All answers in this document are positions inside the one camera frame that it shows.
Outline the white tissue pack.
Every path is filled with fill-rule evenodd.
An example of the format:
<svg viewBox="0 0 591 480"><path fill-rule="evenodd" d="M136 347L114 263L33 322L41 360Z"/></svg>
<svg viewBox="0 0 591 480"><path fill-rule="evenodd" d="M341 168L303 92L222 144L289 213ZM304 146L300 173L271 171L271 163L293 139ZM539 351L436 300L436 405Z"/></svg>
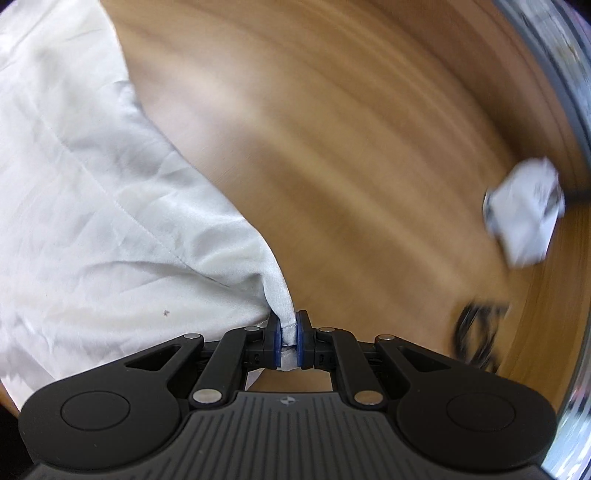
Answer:
<svg viewBox="0 0 591 480"><path fill-rule="evenodd" d="M485 228L500 243L510 268L538 264L565 212L559 173L546 157L524 160L486 191L482 210Z"/></svg>

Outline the white satin polo shirt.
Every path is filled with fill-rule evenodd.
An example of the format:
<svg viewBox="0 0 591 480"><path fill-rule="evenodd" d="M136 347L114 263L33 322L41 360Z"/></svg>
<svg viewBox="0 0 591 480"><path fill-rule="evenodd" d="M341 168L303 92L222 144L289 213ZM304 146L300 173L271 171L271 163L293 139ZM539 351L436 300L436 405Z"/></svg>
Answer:
<svg viewBox="0 0 591 480"><path fill-rule="evenodd" d="M296 317L270 246L145 116L96 1L1 14L1 382Z"/></svg>

